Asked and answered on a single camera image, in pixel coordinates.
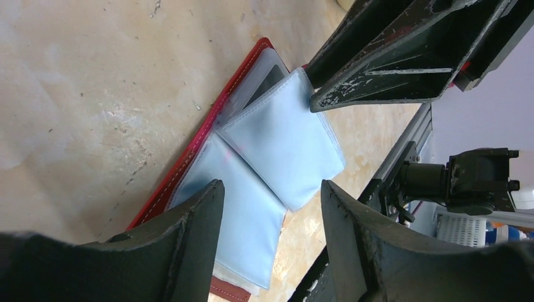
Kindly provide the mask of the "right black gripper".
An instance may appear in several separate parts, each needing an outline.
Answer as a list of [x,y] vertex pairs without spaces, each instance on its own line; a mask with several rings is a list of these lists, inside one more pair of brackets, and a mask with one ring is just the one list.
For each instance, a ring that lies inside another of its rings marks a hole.
[[477,87],[533,26],[533,0],[412,1],[310,99],[313,112],[429,103]]

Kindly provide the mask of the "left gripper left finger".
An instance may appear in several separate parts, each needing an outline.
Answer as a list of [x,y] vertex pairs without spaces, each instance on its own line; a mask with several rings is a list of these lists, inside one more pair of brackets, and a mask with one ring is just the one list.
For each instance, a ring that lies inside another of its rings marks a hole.
[[2,301],[206,301],[225,189],[215,179],[179,206],[105,242],[1,233]]

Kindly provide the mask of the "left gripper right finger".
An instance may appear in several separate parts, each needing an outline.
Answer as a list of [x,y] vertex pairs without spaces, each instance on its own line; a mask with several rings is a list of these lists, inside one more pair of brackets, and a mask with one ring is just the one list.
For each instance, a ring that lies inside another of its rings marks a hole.
[[533,242],[473,248],[402,226],[323,181],[338,301],[532,301]]

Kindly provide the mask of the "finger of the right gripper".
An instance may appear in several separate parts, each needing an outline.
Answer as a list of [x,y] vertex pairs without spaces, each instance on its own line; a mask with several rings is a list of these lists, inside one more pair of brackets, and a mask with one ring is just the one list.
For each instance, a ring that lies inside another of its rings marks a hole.
[[305,68],[313,87],[322,87],[411,3],[411,0],[355,1]]

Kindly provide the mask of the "red card holder wallet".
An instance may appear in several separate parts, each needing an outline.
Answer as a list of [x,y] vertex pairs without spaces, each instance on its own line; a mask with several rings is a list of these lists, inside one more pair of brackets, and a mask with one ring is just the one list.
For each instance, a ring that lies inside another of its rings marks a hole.
[[[244,108],[274,65],[288,75]],[[131,227],[220,179],[225,199],[210,292],[248,301],[268,289],[286,213],[345,167],[328,119],[310,110],[312,93],[303,68],[289,71],[270,40],[259,39]]]

